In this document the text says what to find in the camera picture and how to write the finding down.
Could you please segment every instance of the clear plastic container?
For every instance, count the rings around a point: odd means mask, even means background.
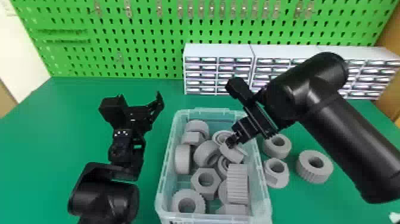
[[[175,114],[154,203],[155,211],[158,213],[162,224],[272,223],[271,201],[255,139],[242,145],[248,153],[243,162],[248,165],[249,171],[250,215],[233,216],[215,214],[215,210],[221,206],[221,202],[217,198],[214,201],[206,203],[207,214],[176,213],[170,211],[173,194],[180,189],[190,188],[191,176],[177,175],[174,166],[174,150],[180,144],[180,138],[185,131],[185,124],[190,120],[203,120],[209,125],[210,135],[212,135],[218,130],[230,130],[231,126],[244,116],[246,114],[242,111],[231,111],[226,108],[196,108],[194,110],[180,110]]]

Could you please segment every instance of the green table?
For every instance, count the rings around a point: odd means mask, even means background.
[[[137,185],[140,210],[134,223],[158,223],[154,197],[172,118],[177,110],[219,107],[240,110],[226,97],[183,95],[183,82],[146,79],[52,78],[0,120],[0,223],[76,223],[67,200],[87,162],[107,162],[111,126],[98,112],[104,97],[123,93],[130,105],[147,104],[159,90],[165,109],[146,134],[145,164]],[[369,121],[400,148],[400,131],[369,101],[351,101]],[[291,169],[285,189],[270,189],[277,224],[390,223],[400,200],[365,203],[352,182],[335,165],[324,185],[312,185],[294,172],[299,152],[321,150],[296,124],[283,131],[293,143],[286,159]]]

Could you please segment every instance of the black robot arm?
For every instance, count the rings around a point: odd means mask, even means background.
[[[339,94],[348,77],[344,60],[324,52],[273,79],[253,94],[240,78],[228,93],[248,114],[232,127],[232,147],[259,133],[269,138],[295,122],[330,154],[363,199],[384,203],[400,197],[400,152]]]

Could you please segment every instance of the white wall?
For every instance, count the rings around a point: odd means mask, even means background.
[[[8,1],[0,0],[0,79],[19,103],[50,75]]]

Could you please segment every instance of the pegboard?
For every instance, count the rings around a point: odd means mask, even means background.
[[[166,79],[186,42],[374,45],[397,2],[11,0],[52,76]]]

